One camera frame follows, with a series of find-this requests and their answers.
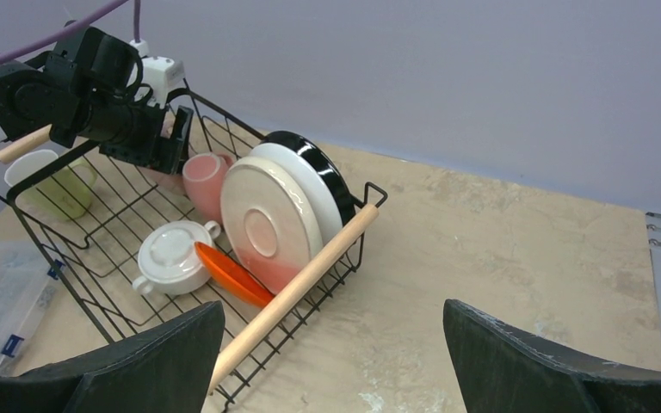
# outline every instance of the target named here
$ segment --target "transparent storage box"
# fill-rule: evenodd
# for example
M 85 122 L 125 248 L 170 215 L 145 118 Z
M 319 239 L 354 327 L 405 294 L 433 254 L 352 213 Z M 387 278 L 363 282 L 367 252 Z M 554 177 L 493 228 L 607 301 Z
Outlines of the transparent storage box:
M 52 302 L 57 275 L 29 242 L 0 242 L 0 375 L 34 335 Z

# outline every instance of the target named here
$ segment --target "wooden handle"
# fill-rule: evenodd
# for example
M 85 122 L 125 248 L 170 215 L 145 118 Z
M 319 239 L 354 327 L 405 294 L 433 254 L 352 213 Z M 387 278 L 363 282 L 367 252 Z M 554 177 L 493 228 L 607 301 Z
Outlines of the wooden handle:
M 29 151 L 49 142 L 49 130 L 51 128 L 52 125 L 44 126 L 3 148 L 0 150 L 0 162 L 12 163 Z
M 322 250 L 295 275 L 257 316 L 247 324 L 234 340 L 219 353 L 209 391 L 216 386 L 260 343 L 260 341 L 293 309 L 308 291 L 320 280 L 344 252 L 379 216 L 379 209 L 366 205 L 351 219 Z

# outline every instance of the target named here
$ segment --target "beige tabletop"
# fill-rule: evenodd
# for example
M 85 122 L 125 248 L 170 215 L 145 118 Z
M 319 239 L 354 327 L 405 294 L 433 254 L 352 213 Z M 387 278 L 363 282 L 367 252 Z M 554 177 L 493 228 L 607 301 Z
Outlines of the beige tabletop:
M 353 192 L 389 201 L 363 265 L 252 381 L 234 411 L 465 411 L 442 332 L 461 299 L 612 361 L 661 369 L 643 213 L 324 145 Z M 0 240 L 24 239 L 10 210 Z M 62 287 L 18 372 L 105 344 Z M 204 411 L 222 400 L 207 399 Z

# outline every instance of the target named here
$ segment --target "black plate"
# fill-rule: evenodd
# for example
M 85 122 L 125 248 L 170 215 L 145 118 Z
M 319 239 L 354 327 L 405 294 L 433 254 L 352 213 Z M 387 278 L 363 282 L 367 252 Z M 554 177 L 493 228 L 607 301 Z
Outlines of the black plate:
M 336 200 L 336 206 L 341 213 L 343 226 L 355 216 L 353 196 L 346 186 L 341 173 L 338 172 L 336 165 L 321 151 L 313 142 L 303 138 L 297 133 L 288 131 L 275 131 L 268 133 L 263 142 L 270 142 L 285 146 L 294 151 L 298 156 L 305 159 L 312 168 L 318 173 L 325 186 L 328 187 L 333 199 Z

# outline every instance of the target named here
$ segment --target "black wire dish rack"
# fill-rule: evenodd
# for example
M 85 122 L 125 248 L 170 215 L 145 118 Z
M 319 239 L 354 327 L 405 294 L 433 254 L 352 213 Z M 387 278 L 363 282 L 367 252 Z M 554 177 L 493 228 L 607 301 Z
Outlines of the black wire dish rack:
M 254 128 L 192 92 L 187 83 L 183 94 L 182 99 L 190 99 L 195 110 L 189 143 L 192 150 L 198 153 L 224 152 L 239 158 L 247 155 L 263 139 Z M 20 195 L 25 190 L 48 179 L 69 192 L 53 174 L 71 168 L 79 158 L 97 173 L 95 184 L 89 187 L 92 202 L 84 216 L 57 221 L 22 200 Z M 74 171 L 87 185 L 87 178 L 78 169 Z M 376 206 L 380 207 L 386 197 L 383 189 L 367 182 L 362 199 L 354 199 L 357 208 L 365 206 L 371 199 L 377 200 Z M 226 318 L 223 348 L 259 312 L 211 280 L 199 290 L 177 297 L 155 293 L 144 296 L 132 289 L 133 280 L 139 276 L 136 257 L 145 237 L 170 221 L 192 219 L 203 223 L 204 219 L 188 198 L 158 187 L 130 164 L 104 157 L 98 153 L 97 143 L 93 141 L 85 140 L 76 145 L 15 185 L 5 197 L 0 194 L 0 200 L 12 207 L 66 289 L 108 343 L 150 329 L 201 303 L 220 300 Z M 290 314 L 219 384 L 212 398 L 216 398 L 217 393 L 224 397 L 224 400 L 216 400 L 220 409 L 226 411 L 238 401 L 240 392 L 250 386 L 270 359 L 293 339 L 296 331 L 321 304 L 333 296 L 346 277 L 361 266 L 364 237 L 362 235 L 346 251 Z M 236 261 L 226 238 L 221 236 L 217 241 L 218 248 Z

